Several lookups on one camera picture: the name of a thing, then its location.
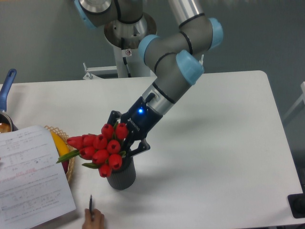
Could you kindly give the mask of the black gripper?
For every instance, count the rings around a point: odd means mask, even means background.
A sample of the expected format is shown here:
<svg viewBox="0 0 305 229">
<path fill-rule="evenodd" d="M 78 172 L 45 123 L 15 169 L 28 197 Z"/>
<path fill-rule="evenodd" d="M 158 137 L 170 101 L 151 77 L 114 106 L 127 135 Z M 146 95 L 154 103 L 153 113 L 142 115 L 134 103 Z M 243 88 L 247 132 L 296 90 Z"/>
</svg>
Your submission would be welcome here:
<svg viewBox="0 0 305 229">
<path fill-rule="evenodd" d="M 163 115 L 150 108 L 141 96 L 126 113 L 112 110 L 107 124 L 116 130 L 120 123 L 125 123 L 129 133 L 133 132 L 132 140 L 125 140 L 122 145 L 123 151 L 126 152 L 125 158 L 129 158 L 151 149 L 145 137 L 162 117 Z M 132 149 L 136 140 L 140 141 L 137 147 Z"/>
</svg>

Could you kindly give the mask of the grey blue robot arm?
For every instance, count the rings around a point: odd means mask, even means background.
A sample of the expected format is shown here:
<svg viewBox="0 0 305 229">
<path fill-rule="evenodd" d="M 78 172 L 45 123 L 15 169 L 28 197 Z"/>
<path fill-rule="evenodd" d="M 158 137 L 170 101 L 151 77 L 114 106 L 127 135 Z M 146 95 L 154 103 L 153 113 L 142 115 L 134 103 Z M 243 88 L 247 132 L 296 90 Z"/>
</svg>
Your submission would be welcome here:
<svg viewBox="0 0 305 229">
<path fill-rule="evenodd" d="M 207 18 L 198 0 L 171 0 L 179 32 L 160 38 L 149 31 L 141 0 L 77 0 L 75 6 L 87 26 L 104 27 L 108 41 L 121 49 L 136 48 L 156 80 L 124 114 L 113 111 L 108 122 L 126 123 L 122 145 L 127 157 L 149 150 L 148 132 L 203 74 L 195 55 L 218 46 L 224 37 L 221 24 Z"/>
</svg>

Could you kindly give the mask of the person's hand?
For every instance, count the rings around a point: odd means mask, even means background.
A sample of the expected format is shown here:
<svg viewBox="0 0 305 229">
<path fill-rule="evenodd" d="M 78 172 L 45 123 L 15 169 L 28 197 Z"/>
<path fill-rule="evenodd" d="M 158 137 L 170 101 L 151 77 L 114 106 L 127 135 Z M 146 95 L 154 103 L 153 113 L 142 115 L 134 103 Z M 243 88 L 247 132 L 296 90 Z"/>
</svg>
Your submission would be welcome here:
<svg viewBox="0 0 305 229">
<path fill-rule="evenodd" d="M 104 229 L 104 215 L 98 210 L 93 209 L 92 212 L 88 208 L 84 210 L 85 221 L 82 229 Z"/>
</svg>

